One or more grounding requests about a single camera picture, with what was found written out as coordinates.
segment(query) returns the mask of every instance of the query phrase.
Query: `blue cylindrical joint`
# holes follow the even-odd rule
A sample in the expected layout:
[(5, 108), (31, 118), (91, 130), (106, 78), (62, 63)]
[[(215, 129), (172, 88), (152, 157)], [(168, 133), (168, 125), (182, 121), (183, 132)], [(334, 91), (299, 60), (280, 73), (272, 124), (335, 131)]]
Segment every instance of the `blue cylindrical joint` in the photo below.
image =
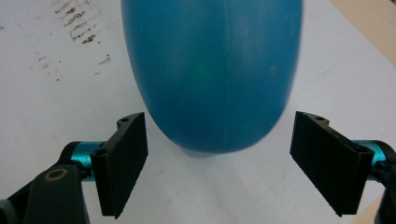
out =
[[(104, 142), (80, 142), (74, 149), (71, 160), (79, 161), (81, 164), (90, 169), (92, 172), (91, 152), (99, 148)], [(94, 181), (94, 175), (87, 177), (84, 181)]]
[(362, 146), (362, 147), (367, 147), (371, 149), (374, 152), (373, 156), (373, 161), (372, 161), (372, 169), (375, 168), (375, 164), (379, 161), (386, 161), (387, 157), (385, 156), (384, 151), (382, 148), (372, 140), (355, 140), (353, 141), (355, 144)]

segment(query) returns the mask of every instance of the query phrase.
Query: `blue balloon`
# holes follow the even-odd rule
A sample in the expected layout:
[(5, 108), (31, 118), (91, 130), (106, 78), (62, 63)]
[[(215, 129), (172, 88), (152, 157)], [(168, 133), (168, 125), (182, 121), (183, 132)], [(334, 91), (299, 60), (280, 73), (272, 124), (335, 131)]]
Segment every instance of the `blue balloon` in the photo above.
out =
[(175, 143), (231, 152), (257, 143), (290, 94), (301, 0), (122, 0), (139, 91)]

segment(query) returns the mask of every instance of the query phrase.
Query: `wooden surface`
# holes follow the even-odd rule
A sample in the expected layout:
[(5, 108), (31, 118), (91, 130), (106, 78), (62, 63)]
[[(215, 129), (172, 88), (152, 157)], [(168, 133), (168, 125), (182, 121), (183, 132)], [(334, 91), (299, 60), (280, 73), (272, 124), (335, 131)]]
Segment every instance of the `wooden surface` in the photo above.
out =
[(396, 6), (389, 0), (332, 0), (366, 38), (396, 65)]
[(378, 197), (370, 206), (357, 214), (350, 224), (373, 224), (376, 211), (381, 204), (382, 195)]

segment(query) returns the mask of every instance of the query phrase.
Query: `black plastic pad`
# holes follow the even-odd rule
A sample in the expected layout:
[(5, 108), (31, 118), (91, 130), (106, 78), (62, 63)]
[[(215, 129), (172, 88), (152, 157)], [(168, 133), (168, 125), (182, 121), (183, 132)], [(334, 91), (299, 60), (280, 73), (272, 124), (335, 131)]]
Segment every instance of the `black plastic pad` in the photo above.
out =
[(91, 153), (103, 216), (119, 217), (146, 161), (148, 143), (143, 113), (117, 122), (119, 129)]
[(290, 154), (338, 216), (357, 213), (373, 151), (345, 138), (328, 120), (296, 112)]

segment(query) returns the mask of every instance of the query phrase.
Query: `white table surface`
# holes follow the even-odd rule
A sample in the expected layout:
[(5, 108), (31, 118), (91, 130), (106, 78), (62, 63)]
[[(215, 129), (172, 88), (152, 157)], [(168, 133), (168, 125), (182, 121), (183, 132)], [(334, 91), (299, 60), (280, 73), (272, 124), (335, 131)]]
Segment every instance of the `white table surface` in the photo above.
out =
[[(85, 12), (71, 24), (67, 2)], [(91, 28), (83, 37), (78, 21)], [(353, 216), (338, 217), (289, 154), (294, 113), (396, 147), (395, 85), (394, 65), (328, 0), (306, 0), (298, 69), (275, 128), (251, 148), (196, 158), (147, 113), (149, 156), (124, 212), (102, 217), (96, 186), (84, 183), (91, 222), (348, 223)], [(120, 1), (0, 1), (0, 198), (56, 162), (67, 143), (107, 140), (116, 120), (141, 111)], [(382, 191), (367, 183), (360, 211)]]

